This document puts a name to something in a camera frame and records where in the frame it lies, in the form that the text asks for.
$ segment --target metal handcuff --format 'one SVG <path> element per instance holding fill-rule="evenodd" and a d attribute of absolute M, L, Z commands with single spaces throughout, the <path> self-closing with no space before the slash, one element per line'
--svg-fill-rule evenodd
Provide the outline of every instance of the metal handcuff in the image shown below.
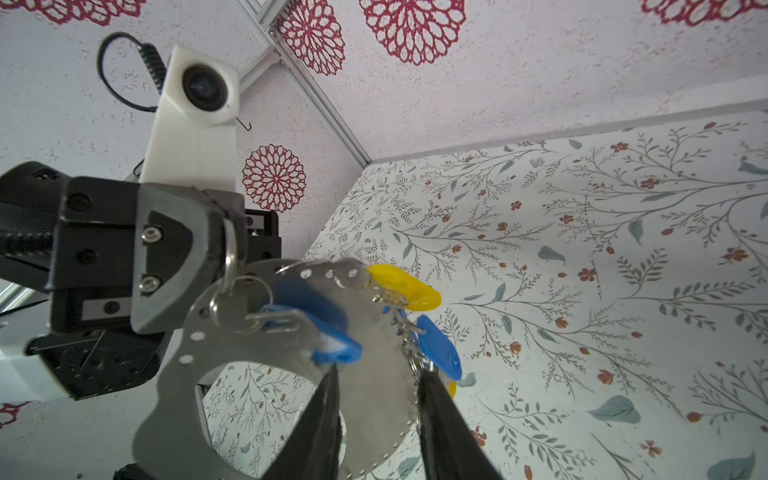
<path fill-rule="evenodd" d="M 251 478 L 231 468 L 210 448 L 207 429 L 202 432 L 190 421 L 197 417 L 205 424 L 200 410 L 192 408 L 190 397 L 206 372 L 233 361 L 269 364 L 319 384 L 326 368 L 310 358 L 319 344 L 319 333 L 306 314 L 301 310 L 259 312 L 258 307 L 254 313 L 246 306 L 253 298 L 259 305 L 274 304 L 278 299 L 270 282 L 290 280 L 307 283 L 342 309 L 349 319 L 350 337 L 363 345 L 363 358 L 345 366 L 339 375 L 340 411 L 347 429 L 339 478 L 370 472 L 396 451 L 408 429 L 418 425 L 420 373 L 435 368 L 411 334 L 424 331 L 401 314 L 408 306 L 406 298 L 382 288 L 354 259 L 288 264 L 288 260 L 276 259 L 240 266 L 235 229 L 229 220 L 224 221 L 224 236 L 223 276 L 190 308 L 179 350 L 159 375 L 157 406 L 134 439 L 139 465 L 161 479 L 180 475 L 189 480 Z M 263 292 L 253 290 L 250 284 L 256 283 Z M 221 316 L 223 308 L 231 313 L 226 318 Z M 389 368 L 381 369 L 383 364 Z"/>

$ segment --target coiled cable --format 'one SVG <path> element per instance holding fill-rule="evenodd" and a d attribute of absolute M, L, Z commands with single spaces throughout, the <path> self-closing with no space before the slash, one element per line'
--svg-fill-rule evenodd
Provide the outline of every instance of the coiled cable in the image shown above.
<path fill-rule="evenodd" d="M 126 100 L 122 95 L 118 94 L 111 85 L 109 85 L 107 77 L 104 76 L 104 54 L 107 52 L 109 45 L 118 38 L 126 38 L 127 40 L 130 40 L 134 45 L 139 47 L 139 55 L 141 56 L 141 60 L 147 66 L 147 70 L 149 71 L 149 75 L 152 77 L 152 80 L 157 87 L 157 91 L 163 90 L 163 82 L 165 81 L 165 74 L 167 69 L 165 68 L 163 59 L 160 57 L 160 53 L 158 53 L 155 46 L 151 43 L 141 43 L 133 35 L 125 33 L 124 31 L 116 31 L 113 34 L 108 35 L 101 42 L 101 45 L 98 49 L 98 55 L 96 57 L 96 70 L 98 72 L 98 77 L 104 83 L 104 86 L 107 88 L 109 93 L 111 93 L 112 96 L 117 98 L 121 103 L 126 104 L 128 107 L 135 108 L 136 110 L 149 112 L 157 111 L 157 106 L 145 107 L 135 104 L 132 101 Z"/>
<path fill-rule="evenodd" d="M 53 233 L 0 234 L 0 255 L 42 255 L 53 250 Z"/>

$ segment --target leaf pattern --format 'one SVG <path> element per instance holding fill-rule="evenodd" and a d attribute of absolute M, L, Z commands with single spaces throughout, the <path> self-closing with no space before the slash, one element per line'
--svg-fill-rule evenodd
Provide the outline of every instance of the leaf pattern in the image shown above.
<path fill-rule="evenodd" d="M 767 121 L 373 165 L 306 258 L 388 263 L 442 294 L 429 316 L 469 372 L 449 388 L 505 478 L 765 478 Z M 205 404 L 214 448 L 252 475 L 292 425 L 258 398 L 297 410 L 311 386 L 241 368 Z M 420 458 L 411 429 L 366 480 L 424 478 Z"/>

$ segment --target red mandala pattern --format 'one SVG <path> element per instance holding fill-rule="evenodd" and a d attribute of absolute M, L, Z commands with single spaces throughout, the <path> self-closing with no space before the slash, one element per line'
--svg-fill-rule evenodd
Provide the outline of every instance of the red mandala pattern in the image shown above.
<path fill-rule="evenodd" d="M 335 75 L 344 61 L 341 25 L 327 0 L 293 0 L 277 30 L 293 53 L 323 75 Z"/>
<path fill-rule="evenodd" d="M 458 41 L 464 0 L 359 0 L 376 40 L 402 63 L 434 63 Z"/>
<path fill-rule="evenodd" d="M 0 408 L 0 430 L 2 430 L 4 426 L 11 425 L 13 422 L 15 422 L 18 419 L 18 411 L 28 403 L 29 402 L 19 404 L 3 403 L 2 408 Z"/>
<path fill-rule="evenodd" d="M 0 0 L 0 8 L 13 10 L 23 7 L 30 12 L 41 12 L 58 25 L 70 20 L 90 20 L 106 26 L 112 17 L 139 16 L 141 4 L 146 2 L 147 0 Z"/>
<path fill-rule="evenodd" d="M 262 145 L 245 160 L 243 185 L 259 207 L 284 212 L 295 207 L 304 196 L 304 166 L 282 145 Z"/>
<path fill-rule="evenodd" d="M 768 9 L 768 0 L 642 0 L 643 12 L 653 12 L 661 23 L 685 22 L 695 27 L 701 22 L 728 22 L 737 15 L 756 9 Z"/>

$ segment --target white robot part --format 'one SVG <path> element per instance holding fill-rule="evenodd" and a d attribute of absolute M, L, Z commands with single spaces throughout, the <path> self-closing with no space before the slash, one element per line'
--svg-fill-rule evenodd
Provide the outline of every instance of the white robot part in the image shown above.
<path fill-rule="evenodd" d="M 170 57 L 141 183 L 235 189 L 237 70 L 176 46 Z"/>

